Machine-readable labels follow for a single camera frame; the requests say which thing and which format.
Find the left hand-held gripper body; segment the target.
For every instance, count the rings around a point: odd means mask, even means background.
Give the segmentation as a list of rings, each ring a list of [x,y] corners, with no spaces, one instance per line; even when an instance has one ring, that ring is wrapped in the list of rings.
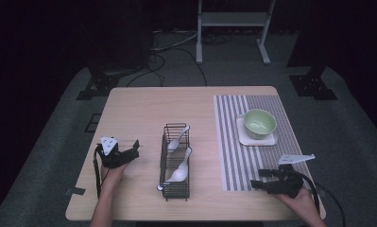
[[[99,155],[102,166],[107,168],[117,168],[129,162],[130,151],[120,151],[114,137],[102,136],[94,152]]]

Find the white metal stand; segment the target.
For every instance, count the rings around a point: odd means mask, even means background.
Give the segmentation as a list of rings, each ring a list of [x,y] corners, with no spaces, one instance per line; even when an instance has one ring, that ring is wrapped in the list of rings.
[[[267,11],[262,12],[208,12],[202,10],[203,0],[198,0],[197,3],[197,44],[196,44],[196,63],[203,63],[202,51],[202,30],[205,27],[215,26],[232,26],[232,27],[261,27],[262,34],[256,40],[258,50],[262,57],[264,64],[271,64],[271,60],[266,51],[266,35],[272,19],[274,7],[277,0],[269,0],[269,7]]]

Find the person's left hand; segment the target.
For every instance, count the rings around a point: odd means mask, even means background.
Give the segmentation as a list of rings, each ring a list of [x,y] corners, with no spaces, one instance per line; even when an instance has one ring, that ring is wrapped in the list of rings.
[[[122,181],[124,172],[126,168],[128,167],[128,164],[116,167],[116,168],[108,168],[102,166],[100,168],[100,174],[101,174],[101,189],[105,191],[114,190],[119,183]]]

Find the green bowl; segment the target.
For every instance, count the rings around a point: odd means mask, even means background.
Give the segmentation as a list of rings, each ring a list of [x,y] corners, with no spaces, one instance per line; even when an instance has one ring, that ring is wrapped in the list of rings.
[[[276,130],[277,121],[271,113],[253,109],[244,114],[244,128],[249,137],[262,140]]]

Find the black stand base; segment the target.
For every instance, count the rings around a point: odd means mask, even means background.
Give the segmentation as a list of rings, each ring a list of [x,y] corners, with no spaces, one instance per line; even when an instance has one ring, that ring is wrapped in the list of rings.
[[[321,76],[326,66],[314,65],[305,75],[290,75],[290,81],[298,96],[311,96],[315,100],[337,100],[333,90],[328,88]]]
[[[84,90],[77,95],[77,100],[91,100],[95,96],[108,96],[111,89],[118,85],[120,76],[115,72],[104,71],[97,66],[89,66],[91,78]]]

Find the white ceramic spoon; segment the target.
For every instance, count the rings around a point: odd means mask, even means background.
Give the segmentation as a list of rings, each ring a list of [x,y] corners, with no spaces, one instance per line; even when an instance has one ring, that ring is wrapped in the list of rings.
[[[181,137],[182,137],[186,132],[188,132],[189,129],[190,129],[189,126],[185,126],[185,127],[182,129],[182,131],[180,132],[180,134],[179,134],[176,138],[174,138],[174,139],[168,144],[168,146],[167,146],[167,150],[168,150],[168,151],[172,151],[172,150],[177,149],[178,146],[179,146],[179,144],[180,144],[180,139],[181,139]]]
[[[184,159],[180,163],[179,167],[172,173],[169,179],[166,181],[168,183],[174,182],[182,182],[188,176],[188,159],[192,153],[192,149],[190,147],[187,148],[185,151]]]
[[[157,190],[158,191],[163,191],[167,186],[169,186],[170,184],[172,183],[176,183],[176,182],[173,182],[173,181],[165,181],[163,183],[160,183],[157,185]]]

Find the striped grey placemat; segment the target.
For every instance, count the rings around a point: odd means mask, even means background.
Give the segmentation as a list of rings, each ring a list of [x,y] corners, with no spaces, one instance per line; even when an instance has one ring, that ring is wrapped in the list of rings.
[[[247,147],[239,142],[236,117],[253,109],[265,110],[275,117],[275,131],[279,138],[275,146]],[[259,176],[259,169],[276,169],[283,154],[301,154],[295,133],[277,95],[215,96],[214,113],[222,185],[226,191],[250,191],[251,180],[265,180]]]

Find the grey tape strip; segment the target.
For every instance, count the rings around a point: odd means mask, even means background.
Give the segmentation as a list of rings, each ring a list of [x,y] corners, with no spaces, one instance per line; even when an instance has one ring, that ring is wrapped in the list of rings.
[[[79,187],[69,187],[65,190],[64,194],[67,196],[72,196],[72,195],[80,195],[83,196],[85,193],[84,188],[79,188]]]

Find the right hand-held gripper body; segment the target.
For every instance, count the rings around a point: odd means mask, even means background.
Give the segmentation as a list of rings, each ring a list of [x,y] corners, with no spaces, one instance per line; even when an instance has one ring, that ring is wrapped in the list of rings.
[[[311,189],[313,195],[316,194],[316,187],[313,181],[307,177],[305,174],[298,172],[294,169],[293,164],[303,164],[306,161],[315,159],[314,154],[310,155],[294,155],[294,154],[283,154],[278,161],[278,170],[281,171],[281,178],[279,184],[281,185],[279,189],[274,191],[274,194],[285,194],[290,198],[294,199],[299,194],[302,189],[303,184],[307,183]]]

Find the black wire basket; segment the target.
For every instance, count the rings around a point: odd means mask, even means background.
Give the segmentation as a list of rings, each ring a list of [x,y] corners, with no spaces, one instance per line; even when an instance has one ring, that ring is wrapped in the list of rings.
[[[190,147],[190,129],[180,139],[177,149],[168,151],[168,144],[176,138],[185,126],[185,123],[168,123],[163,128],[162,151],[160,161],[160,179],[159,184],[170,178],[172,173],[179,167],[184,159],[185,151]],[[172,183],[163,191],[160,191],[166,201],[170,199],[188,200],[190,197],[189,184],[189,159],[188,159],[188,176],[182,182]]]

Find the person's right hand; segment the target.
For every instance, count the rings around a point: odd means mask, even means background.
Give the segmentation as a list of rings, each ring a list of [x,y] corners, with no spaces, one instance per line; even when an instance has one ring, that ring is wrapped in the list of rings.
[[[299,194],[294,199],[285,194],[275,195],[275,198],[284,203],[301,219],[318,216],[318,210],[314,205],[313,197],[304,187],[299,191]]]

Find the white square coaster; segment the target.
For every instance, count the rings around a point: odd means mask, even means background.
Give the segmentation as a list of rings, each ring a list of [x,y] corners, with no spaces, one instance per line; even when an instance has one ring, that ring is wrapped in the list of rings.
[[[251,138],[249,135],[247,135],[245,131],[245,126],[244,126],[244,116],[242,114],[236,117],[236,126],[237,126],[237,131],[238,131],[239,142],[244,146],[268,147],[268,146],[275,146],[278,143],[279,138],[278,138],[278,133],[276,131],[272,132],[266,138],[261,139],[261,140]]]

